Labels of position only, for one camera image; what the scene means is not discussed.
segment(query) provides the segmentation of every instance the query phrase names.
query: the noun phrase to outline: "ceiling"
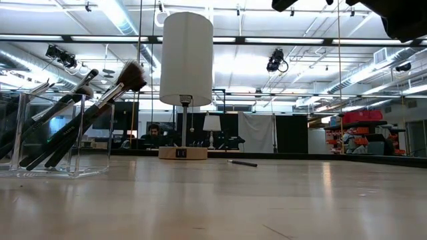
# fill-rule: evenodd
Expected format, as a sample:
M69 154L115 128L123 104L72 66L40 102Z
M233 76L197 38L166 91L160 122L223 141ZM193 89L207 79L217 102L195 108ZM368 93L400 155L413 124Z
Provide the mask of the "ceiling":
M160 13L158 1L122 0L131 21L139 29L141 18L141 35L162 35L161 24L167 13ZM382 22L377 14L372 13L361 4L354 7L355 16L351 17L351 8L340 1L340 30L338 30L337 4L326 5L323 0L299 0L293 5L294 16L290 10L278 13L271 9L270 1L258 0L164 0L164 9L175 11L195 11L213 15L214 36L255 36L255 37L351 37L388 39ZM98 7L99 1L89 1L92 12L87 12L83 0L2 0L0 1L0 34L54 34L54 35L121 35L122 33ZM237 16L238 6L241 18ZM49 43L11 42L10 44L50 62L45 56ZM105 44L98 43L56 43L69 53L75 54L80 63L89 68L111 69L116 78L123 62L137 58L137 49L132 44L109 44L107 60ZM268 73L266 65L275 48L282 48L289 71L278 75ZM161 62L161 45L147 45L153 56ZM381 47L299 47L274 45L214 45L215 88L228 91L251 91L261 88L264 92L301 92L315 93L314 83L329 83L340 77L340 69L345 75L349 71L370 61ZM419 66L424 65L423 58L418 59ZM70 73L87 72L87 68L69 70ZM149 85L158 90L159 73L153 73ZM107 89L110 81L102 76L93 83L94 90ZM387 82L390 74L383 72L375 79L363 80L370 88Z

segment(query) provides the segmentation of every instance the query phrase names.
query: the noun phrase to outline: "black backdrop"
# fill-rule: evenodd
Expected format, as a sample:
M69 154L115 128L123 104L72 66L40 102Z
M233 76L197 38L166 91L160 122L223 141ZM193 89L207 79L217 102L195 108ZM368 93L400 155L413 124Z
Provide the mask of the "black backdrop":
M279 153L308 153L306 116L276 116Z
M239 135L239 121L237 114L227 113L210 113L210 115L220 116L221 130L228 135L228 137L237 137ZM205 121L205 113L194 113L193 128L194 132L190 132L191 127L191 113L187 114L187 145L194 141L205 141L209 138L207 131L203 131L203 124ZM181 135L182 132L182 113L178 113L177 118L177 133Z

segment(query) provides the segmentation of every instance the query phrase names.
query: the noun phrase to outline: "red storage box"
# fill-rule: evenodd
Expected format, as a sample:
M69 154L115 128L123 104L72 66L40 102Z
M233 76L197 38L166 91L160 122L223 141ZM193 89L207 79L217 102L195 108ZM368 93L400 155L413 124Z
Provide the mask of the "red storage box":
M353 111L344 114L342 123L355 123L359 121L380 121L382 120L382 113L380 110L364 110L364 111Z

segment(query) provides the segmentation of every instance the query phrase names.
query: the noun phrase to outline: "table surface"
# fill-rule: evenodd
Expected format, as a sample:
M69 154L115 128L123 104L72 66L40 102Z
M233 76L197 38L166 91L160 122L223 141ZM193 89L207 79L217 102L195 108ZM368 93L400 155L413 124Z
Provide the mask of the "table surface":
M427 169L226 160L113 156L104 175L0 179L1 238L427 239Z

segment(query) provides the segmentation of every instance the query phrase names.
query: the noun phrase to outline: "brush bristles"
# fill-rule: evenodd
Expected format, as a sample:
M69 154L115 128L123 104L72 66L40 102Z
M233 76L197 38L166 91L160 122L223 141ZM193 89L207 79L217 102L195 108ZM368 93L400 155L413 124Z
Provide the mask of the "brush bristles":
M91 87L89 87L87 85L80 87L75 93L84 94L84 95L87 95L89 97L93 97L93 90Z
M123 83L125 90L139 91L147 85L143 74L143 68L136 61L128 61L117 78L117 84Z

